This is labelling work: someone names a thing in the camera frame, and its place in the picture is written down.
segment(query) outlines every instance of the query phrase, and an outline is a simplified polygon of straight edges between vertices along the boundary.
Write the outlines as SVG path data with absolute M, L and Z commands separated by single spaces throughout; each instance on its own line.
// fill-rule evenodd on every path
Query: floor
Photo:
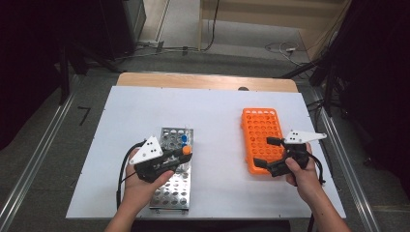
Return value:
M 164 41 L 166 46 L 195 46 L 197 1 L 186 4 L 187 1 L 172 0 L 169 5 L 166 4 L 167 1 L 161 0 L 146 1 L 149 2 L 160 6 L 159 12 L 163 12 L 166 7 L 168 9 L 159 33 L 142 34 L 146 36 L 145 42 L 154 44 Z M 184 18 L 180 17 L 179 11 L 187 13 Z M 202 41 L 206 45 L 209 38 L 208 22 L 203 23 Z M 214 44 L 207 53 L 190 52 L 187 56 L 178 52 L 147 55 L 153 51 L 144 49 L 137 51 L 133 57 L 115 62 L 115 65 L 129 72 L 277 77 L 294 70 L 298 65 L 293 62 L 301 64 L 309 61 L 303 49 L 288 56 L 291 59 L 289 61 L 278 50 L 278 45 L 286 42 L 303 47 L 297 30 L 292 28 L 218 21 Z M 271 49 L 265 47 L 267 44 L 272 44 Z M 73 75 L 74 91 L 68 104 L 58 105 L 60 93 L 57 90 L 27 122 L 12 144 L 0 151 L 1 207 L 6 206 L 7 200 L 15 199 L 10 197 L 15 186 L 29 183 L 28 189 L 17 193 L 21 201 L 16 202 L 16 211 L 10 215 L 2 212 L 0 231 L 103 231 L 106 227 L 106 220 L 65 219 L 105 100 L 110 87 L 115 85 L 118 78 L 118 73 L 109 72 L 96 64 L 92 63 L 90 67 L 86 76 Z M 320 100 L 323 92 L 320 87 L 313 88 L 308 84 L 310 75 L 311 72 L 306 72 L 292 78 L 306 103 Z M 81 124 L 84 107 L 91 110 Z M 333 125 L 336 137 L 340 139 L 326 140 L 324 146 L 329 154 L 328 164 L 332 167 L 333 179 L 340 189 L 339 196 L 347 214 L 347 224 L 353 231 L 410 231 L 410 203 L 398 179 L 386 170 L 363 165 L 367 155 L 353 125 L 341 117 L 337 108 L 333 108 L 333 113 L 333 118 L 328 118 L 322 112 L 317 122 L 312 120 L 312 123 L 317 124 L 318 131 L 326 132 L 332 131 L 329 125 Z M 56 123 L 55 116 L 61 116 L 63 120 Z M 374 218 L 368 219 L 374 219 L 376 226 L 369 226 L 366 221 L 368 215 L 361 213 L 355 192 L 357 186 L 350 184 L 351 173 L 345 172 L 345 163 L 340 159 L 340 153 L 347 156 L 348 164 L 353 168 L 353 176 L 358 179 L 359 189 L 364 192 L 365 201 L 373 213 Z M 36 164 L 34 174 L 25 172 L 28 163 Z M 290 222 L 292 231 L 307 230 L 307 218 L 291 219 Z

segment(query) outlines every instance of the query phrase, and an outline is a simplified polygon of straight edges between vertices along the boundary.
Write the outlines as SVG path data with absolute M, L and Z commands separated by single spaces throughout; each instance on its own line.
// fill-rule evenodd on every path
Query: black cable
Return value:
M 329 34 L 331 31 L 333 31 L 333 30 L 335 29 L 336 25 L 339 23 L 339 20 L 340 20 L 341 16 L 342 16 L 343 13 L 346 11 L 348 5 L 349 5 L 349 4 L 346 4 L 346 5 L 344 6 L 343 10 L 341 10 L 341 12 L 340 12 L 340 14 L 338 15 L 337 20 L 336 20 L 335 24 L 332 26 L 332 28 L 331 28 L 325 35 L 323 35 L 323 37 L 320 38 L 320 40 L 319 40 L 318 42 L 316 42 L 315 45 L 313 45 L 313 46 L 311 46 L 310 48 L 308 48 L 307 51 L 309 51 L 309 50 L 311 50 L 313 47 L 317 46 L 321 41 L 323 41 L 323 39 L 325 39 L 325 38 L 328 36 L 328 34 Z
M 320 162 L 320 160 L 316 156 L 314 156 L 312 154 L 309 154 L 308 156 L 311 157 L 314 160 L 317 167 L 319 168 L 319 183 L 320 183 L 320 185 L 323 185 L 326 181 L 323 180 L 323 166 L 322 166 L 322 163 Z M 308 222 L 307 232 L 312 231 L 313 224 L 314 224 L 314 216 L 313 216 L 313 214 L 311 214 L 310 220 Z
M 220 8 L 220 0 L 218 0 L 217 7 L 215 8 L 214 22 L 213 22 L 213 25 L 212 25 L 212 39 L 211 39 L 210 43 L 208 44 L 208 46 L 205 49 L 198 50 L 198 48 L 191 47 L 191 46 L 182 46 L 182 47 L 179 47 L 179 46 L 164 46 L 164 47 L 160 47 L 160 49 L 177 50 L 177 51 L 190 50 L 190 51 L 200 51 L 200 52 L 204 52 L 204 51 L 209 50 L 211 48 L 212 44 L 214 43 L 214 39 L 215 39 L 215 25 L 217 23 L 217 15 L 218 15 L 218 9 L 219 8 Z M 150 48 L 158 48 L 158 47 L 151 46 L 151 45 L 144 45 L 144 46 L 150 47 Z
M 121 181 L 121 183 L 125 182 L 127 179 L 129 179 L 129 177 L 131 177 L 131 176 L 133 176 L 133 175 L 135 175 L 135 174 L 136 174 L 136 172 L 133 172 L 132 174 L 128 175 L 126 178 L 124 178 L 124 179 Z
M 130 149 L 127 151 L 126 155 L 124 156 L 123 163 L 121 164 L 120 177 L 118 178 L 118 188 L 117 188 L 117 192 L 116 192 L 117 210 L 118 210 L 118 208 L 120 207 L 120 204 L 121 204 L 121 184 L 122 184 L 127 178 L 129 178 L 129 177 L 131 176 L 131 175 L 130 175 L 130 176 L 126 177 L 126 178 L 123 180 L 124 169 L 125 169 L 125 167 L 126 167 L 126 164 L 127 164 L 128 158 L 129 158 L 129 156 L 130 156 L 130 153 L 133 151 L 133 149 L 135 149 L 135 148 L 137 148 L 137 147 L 141 147 L 142 145 L 144 145 L 145 141 L 146 141 L 146 140 L 144 140 L 143 142 L 137 143 L 137 144 L 133 145 L 132 147 L 130 147 Z

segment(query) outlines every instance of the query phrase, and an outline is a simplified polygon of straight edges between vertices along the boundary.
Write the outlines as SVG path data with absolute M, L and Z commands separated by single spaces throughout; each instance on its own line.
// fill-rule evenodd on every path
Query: wire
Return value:
M 191 47 L 191 46 L 155 47 L 155 46 L 150 46 L 150 45 L 144 45 L 145 47 L 151 47 L 151 48 L 154 48 L 154 49 L 163 49 L 164 52 L 134 55 L 134 56 L 131 56 L 131 57 L 143 57 L 143 56 L 150 56 L 150 55 L 160 55 L 160 54 L 164 54 L 164 53 L 168 53 L 168 52 L 181 52 L 181 51 L 182 52 L 184 52 L 184 51 L 205 52 L 205 51 L 209 50 L 211 48 L 211 46 L 214 44 L 214 40 L 215 40 L 215 27 L 216 27 L 216 23 L 217 23 L 217 15 L 218 15 L 219 8 L 220 8 L 220 0 L 218 0 L 217 6 L 215 8 L 214 22 L 213 22 L 213 25 L 212 25 L 212 38 L 211 38 L 211 41 L 209 42 L 209 44 L 206 48 L 198 50 L 198 48 Z
M 131 176 L 133 176 L 133 175 L 135 175 L 135 174 L 136 174 L 136 172 L 133 172 L 132 174 L 128 175 L 126 178 L 124 178 L 124 179 L 121 181 L 121 183 L 125 182 L 127 179 L 129 179 L 129 177 L 131 177 Z
M 332 26 L 332 28 L 331 28 L 328 32 L 326 32 L 326 34 L 323 35 L 323 36 L 320 38 L 319 41 L 317 41 L 314 45 L 312 45 L 310 48 L 308 48 L 307 51 L 309 51 L 309 50 L 311 50 L 313 47 L 319 45 L 319 43 L 322 42 L 322 41 L 329 35 L 329 33 L 335 29 L 335 27 L 340 23 L 340 18 L 341 18 L 341 16 L 344 14 L 344 12 L 346 11 L 348 5 L 349 5 L 349 4 L 344 5 L 343 10 L 341 10 L 341 12 L 340 12 L 340 14 L 338 15 L 337 20 L 336 20 L 335 24 Z
M 124 169 L 125 169 L 125 167 L 126 167 L 126 164 L 127 164 L 128 158 L 129 158 L 129 156 L 130 156 L 130 153 L 133 151 L 133 149 L 135 149 L 135 148 L 137 148 L 137 147 L 141 147 L 142 145 L 144 145 L 145 141 L 146 141 L 146 140 L 144 140 L 144 141 L 142 141 L 142 142 L 140 142 L 140 143 L 137 143 L 137 144 L 133 145 L 132 147 L 130 147 L 130 149 L 127 151 L 126 155 L 124 156 L 123 163 L 121 164 L 120 177 L 118 178 L 118 188 L 117 188 L 117 192 L 116 192 L 117 210 L 118 210 L 118 208 L 120 207 L 120 204 L 121 204 L 121 184 L 122 184 L 127 178 L 129 178 L 130 176 L 132 176 L 132 175 L 134 174 L 134 173 L 132 173 L 130 176 L 126 177 L 126 178 L 123 180 Z

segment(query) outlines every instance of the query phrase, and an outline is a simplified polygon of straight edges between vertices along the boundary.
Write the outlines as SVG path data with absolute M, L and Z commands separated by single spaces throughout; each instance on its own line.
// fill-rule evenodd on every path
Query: gray floor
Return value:
M 166 28 L 164 27 L 163 38 L 171 34 L 166 33 Z M 290 40 L 298 40 L 298 38 L 294 35 Z M 190 45 L 187 44 L 188 42 L 176 44 L 171 41 L 169 37 L 165 40 L 169 43 L 168 45 Z M 282 37 L 272 37 L 272 42 L 277 41 L 282 42 Z M 249 41 L 242 41 L 240 46 L 248 46 L 247 44 Z M 218 45 L 220 47 L 217 50 L 224 49 L 226 54 L 218 54 L 210 50 L 206 54 L 189 53 L 183 56 L 181 53 L 172 52 L 119 60 L 115 65 L 129 72 L 209 73 L 268 78 L 280 76 L 295 68 L 294 64 L 280 54 L 275 57 L 266 57 L 262 51 L 269 55 L 276 54 L 271 54 L 272 52 L 260 46 L 252 50 L 251 56 L 247 56 L 246 52 L 228 53 L 229 46 L 222 46 L 220 41 L 216 40 L 215 47 Z M 298 59 L 300 62 L 306 61 L 306 57 L 303 56 Z M 87 76 L 79 77 L 80 84 L 73 96 L 73 102 L 46 152 L 43 164 L 16 212 L 9 231 L 102 231 L 108 224 L 107 220 L 65 219 L 73 196 L 75 181 L 87 156 L 110 87 L 115 85 L 119 75 L 97 65 L 91 67 Z M 315 89 L 308 85 L 307 75 L 309 74 L 311 72 L 293 78 L 299 91 L 304 95 L 306 103 L 315 100 Z M 12 144 L 0 151 L 0 202 L 2 202 L 2 207 L 26 164 L 35 153 L 48 124 L 52 121 L 58 109 L 59 94 L 59 90 L 56 90 L 26 123 Z M 85 112 L 78 109 L 79 106 L 91 108 L 90 114 L 82 125 L 80 122 Z M 401 189 L 398 179 L 388 171 L 363 166 L 366 154 L 352 124 L 342 119 L 336 108 L 333 111 L 337 132 L 373 209 L 380 230 L 410 231 L 409 200 Z M 325 131 L 322 120 L 318 121 L 318 128 L 320 131 Z M 340 189 L 339 196 L 347 214 L 346 222 L 353 231 L 366 231 L 340 168 L 334 145 L 331 141 L 325 140 L 325 146 L 329 154 L 329 164 L 333 167 L 333 178 Z M 292 219 L 291 226 L 292 231 L 306 231 L 308 219 Z

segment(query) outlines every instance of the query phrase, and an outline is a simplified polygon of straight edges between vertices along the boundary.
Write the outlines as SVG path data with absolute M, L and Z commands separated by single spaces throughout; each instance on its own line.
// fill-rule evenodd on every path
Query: white table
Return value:
M 309 218 L 307 204 L 283 177 L 248 173 L 240 127 L 246 107 L 274 108 L 284 135 L 314 131 L 299 93 L 113 87 L 67 218 L 112 218 L 125 153 L 162 127 L 193 128 L 190 211 L 157 215 L 146 207 L 140 218 Z M 345 218 L 319 142 L 310 144 L 324 167 L 324 190 Z

